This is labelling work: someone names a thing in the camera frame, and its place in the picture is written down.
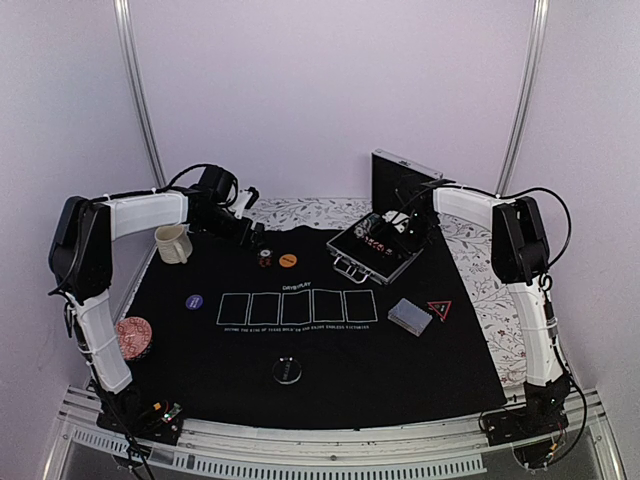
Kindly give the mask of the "aluminium poker chip case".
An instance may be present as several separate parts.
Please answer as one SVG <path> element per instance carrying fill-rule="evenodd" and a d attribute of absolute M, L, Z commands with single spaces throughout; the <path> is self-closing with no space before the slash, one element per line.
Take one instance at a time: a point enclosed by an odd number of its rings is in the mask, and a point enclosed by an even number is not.
<path fill-rule="evenodd" d="M 372 210 L 358 219 L 344 232 L 327 242 L 326 247 L 333 257 L 333 268 L 339 274 L 356 284 L 372 280 L 380 285 L 391 284 L 432 244 L 440 234 L 439 228 L 433 232 L 432 242 L 427 243 L 418 253 L 402 255 L 392 243 L 393 230 L 387 230 L 388 221 L 408 200 L 423 182 L 439 180 L 440 186 L 447 183 L 444 174 L 405 159 L 396 154 L 376 149 L 371 154 L 371 205 Z M 391 248 L 394 253 L 386 256 L 371 249 L 353 234 L 353 227 L 364 217 L 376 213 L 382 222 L 369 237 Z"/>

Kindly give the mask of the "orange black 100 chip stack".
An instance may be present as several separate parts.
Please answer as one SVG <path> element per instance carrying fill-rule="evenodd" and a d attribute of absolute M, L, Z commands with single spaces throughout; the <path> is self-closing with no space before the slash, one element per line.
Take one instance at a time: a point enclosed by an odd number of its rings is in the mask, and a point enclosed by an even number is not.
<path fill-rule="evenodd" d="M 261 268 L 268 268 L 272 265 L 273 251 L 271 249 L 261 249 L 258 252 L 258 263 Z"/>

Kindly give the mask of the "orange big blind button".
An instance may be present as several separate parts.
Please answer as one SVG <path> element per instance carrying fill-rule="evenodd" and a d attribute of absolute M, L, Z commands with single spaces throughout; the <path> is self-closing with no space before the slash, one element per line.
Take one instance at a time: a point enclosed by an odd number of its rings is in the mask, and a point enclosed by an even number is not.
<path fill-rule="evenodd" d="M 291 253 L 283 254 L 279 258 L 278 263 L 283 268 L 292 268 L 298 263 L 298 258 L 296 255 Z"/>

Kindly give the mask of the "purple small blind button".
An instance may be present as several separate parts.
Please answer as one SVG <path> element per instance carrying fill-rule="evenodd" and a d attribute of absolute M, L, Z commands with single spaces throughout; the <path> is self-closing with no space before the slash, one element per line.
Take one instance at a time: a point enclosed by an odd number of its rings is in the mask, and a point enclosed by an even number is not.
<path fill-rule="evenodd" d="M 185 307 L 188 310 L 198 310 L 203 305 L 203 298 L 201 295 L 194 294 L 189 296 L 185 301 Z"/>

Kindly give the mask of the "clear dealer button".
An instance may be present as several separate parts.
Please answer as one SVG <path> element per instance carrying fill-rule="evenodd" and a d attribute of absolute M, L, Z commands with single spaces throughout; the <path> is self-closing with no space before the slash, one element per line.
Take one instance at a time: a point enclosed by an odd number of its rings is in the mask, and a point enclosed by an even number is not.
<path fill-rule="evenodd" d="M 272 377 L 280 385 L 292 385 L 302 377 L 302 366 L 292 356 L 280 357 L 272 366 Z"/>

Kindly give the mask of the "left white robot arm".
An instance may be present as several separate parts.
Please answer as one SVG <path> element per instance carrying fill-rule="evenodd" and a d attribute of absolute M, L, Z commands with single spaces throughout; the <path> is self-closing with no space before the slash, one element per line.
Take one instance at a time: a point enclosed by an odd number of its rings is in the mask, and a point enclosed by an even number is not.
<path fill-rule="evenodd" d="M 56 280 L 52 292 L 65 298 L 67 330 L 76 337 L 94 379 L 108 392 L 118 394 L 132 381 L 109 306 L 117 239 L 186 225 L 252 251 L 264 243 L 263 225 L 244 215 L 258 200 L 258 190 L 240 188 L 237 177 L 220 166 L 201 168 L 190 187 L 171 180 L 161 188 L 93 199 L 71 196 L 64 203 L 48 256 Z"/>

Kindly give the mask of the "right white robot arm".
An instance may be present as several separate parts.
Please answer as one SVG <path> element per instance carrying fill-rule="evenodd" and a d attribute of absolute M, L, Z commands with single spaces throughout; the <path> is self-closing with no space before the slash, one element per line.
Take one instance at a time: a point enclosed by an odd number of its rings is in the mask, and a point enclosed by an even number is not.
<path fill-rule="evenodd" d="M 553 197 L 562 207 L 567 232 L 555 257 L 550 247 L 540 211 L 532 193 Z M 527 354 L 526 384 L 549 389 L 562 377 L 566 367 L 559 354 L 557 319 L 549 291 L 553 280 L 549 269 L 566 252 L 572 235 L 572 219 L 564 199 L 546 187 L 530 187 L 500 196 L 478 188 L 441 179 L 424 182 L 418 191 L 383 218 L 402 225 L 413 216 L 411 208 L 424 197 L 436 213 L 462 218 L 491 231 L 491 266 L 495 276 L 507 286 L 523 335 Z"/>

